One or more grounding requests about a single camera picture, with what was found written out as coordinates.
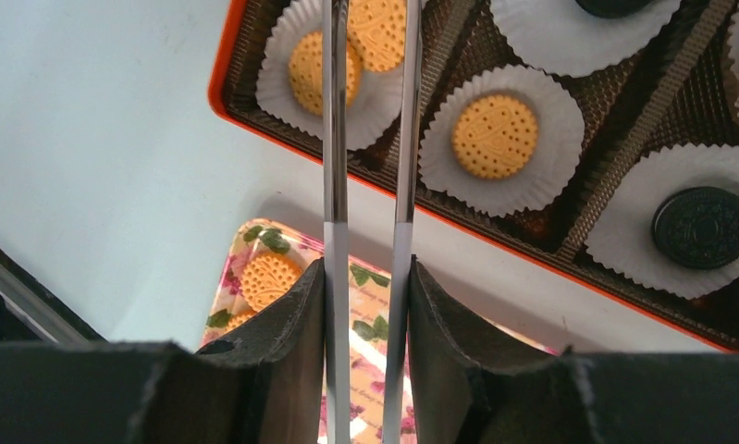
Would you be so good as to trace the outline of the right gripper clear right finger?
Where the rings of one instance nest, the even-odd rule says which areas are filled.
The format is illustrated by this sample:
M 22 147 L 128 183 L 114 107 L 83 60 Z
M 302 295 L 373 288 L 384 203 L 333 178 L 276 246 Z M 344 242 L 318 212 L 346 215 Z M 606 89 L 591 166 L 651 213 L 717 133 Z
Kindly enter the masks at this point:
M 412 266 L 417 154 L 421 120 L 422 3 L 406 3 L 405 52 L 402 63 L 400 146 L 395 201 L 395 227 L 388 313 L 388 354 L 382 442 L 399 443 L 407 338 L 408 288 Z

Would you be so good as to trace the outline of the right gripper clear left finger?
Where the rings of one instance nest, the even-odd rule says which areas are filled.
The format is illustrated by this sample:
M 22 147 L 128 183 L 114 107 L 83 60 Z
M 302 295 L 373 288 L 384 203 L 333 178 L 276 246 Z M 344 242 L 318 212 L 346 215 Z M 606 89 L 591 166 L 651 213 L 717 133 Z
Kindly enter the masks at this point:
M 322 3 L 326 424 L 329 443 L 351 441 L 348 199 L 347 1 Z

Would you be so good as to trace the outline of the tan round cookie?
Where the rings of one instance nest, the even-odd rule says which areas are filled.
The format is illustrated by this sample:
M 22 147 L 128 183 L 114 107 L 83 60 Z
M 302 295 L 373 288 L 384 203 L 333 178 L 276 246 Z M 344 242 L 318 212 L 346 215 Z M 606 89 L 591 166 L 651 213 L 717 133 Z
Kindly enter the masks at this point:
M 406 2 L 401 0 L 350 0 L 347 37 L 363 68 L 387 72 L 404 58 Z
M 530 161 L 538 141 L 537 117 L 505 94 L 480 97 L 459 114 L 451 132 L 458 164 L 479 179 L 506 179 Z
M 323 114 L 323 33 L 313 31 L 295 46 L 288 63 L 289 85 L 303 108 Z M 363 63 L 351 43 L 346 49 L 346 106 L 354 102 L 361 86 Z
M 240 286 L 244 300 L 256 312 L 264 310 L 293 286 L 302 268 L 281 253 L 261 253 L 244 268 Z
M 248 322 L 250 319 L 252 319 L 256 315 L 257 315 L 257 312 L 254 310 L 247 310 L 247 311 L 234 314 L 228 320 L 224 333 L 227 334 L 230 331 L 234 330 L 235 328 L 238 328 L 244 325 L 246 322 Z

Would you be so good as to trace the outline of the black round cookie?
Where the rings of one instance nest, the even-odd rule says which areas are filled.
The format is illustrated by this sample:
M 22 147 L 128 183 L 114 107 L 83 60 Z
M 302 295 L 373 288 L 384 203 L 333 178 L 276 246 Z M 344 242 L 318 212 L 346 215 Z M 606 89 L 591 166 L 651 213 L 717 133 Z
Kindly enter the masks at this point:
M 600 19 L 622 19 L 631 16 L 653 0 L 576 0 L 586 13 Z
M 650 221 L 657 250 L 675 264 L 713 270 L 739 259 L 739 196 L 717 187 L 677 191 Z

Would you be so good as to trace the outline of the floral cookie tray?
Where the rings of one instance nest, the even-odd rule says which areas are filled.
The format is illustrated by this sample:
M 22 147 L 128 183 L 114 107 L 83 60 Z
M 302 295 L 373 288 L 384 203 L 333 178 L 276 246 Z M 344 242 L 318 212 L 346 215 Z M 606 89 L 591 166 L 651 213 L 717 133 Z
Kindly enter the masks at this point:
M 323 253 L 323 244 L 299 231 L 268 219 L 253 219 L 237 231 L 217 288 L 215 301 L 206 322 L 203 343 L 226 335 L 228 320 L 234 314 L 252 310 L 244 300 L 240 278 L 245 266 L 261 253 L 281 253 L 298 264 L 302 271 Z M 382 440 L 381 401 L 387 358 L 389 273 L 354 258 L 349 261 L 351 298 L 351 442 L 379 443 Z M 413 392 L 408 378 L 403 380 L 401 411 L 402 443 L 559 443 L 561 432 L 556 417 L 545 408 L 542 396 L 516 399 L 511 422 L 487 416 L 467 430 L 462 423 L 436 419 L 424 434 L 416 429 Z

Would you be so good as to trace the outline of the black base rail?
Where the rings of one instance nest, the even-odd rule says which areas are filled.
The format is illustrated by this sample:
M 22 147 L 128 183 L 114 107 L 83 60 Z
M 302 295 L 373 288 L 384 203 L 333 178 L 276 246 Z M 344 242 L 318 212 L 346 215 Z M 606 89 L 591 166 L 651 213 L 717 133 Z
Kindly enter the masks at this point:
M 0 296 L 13 317 L 14 335 L 60 344 L 103 341 L 53 292 L 0 249 Z

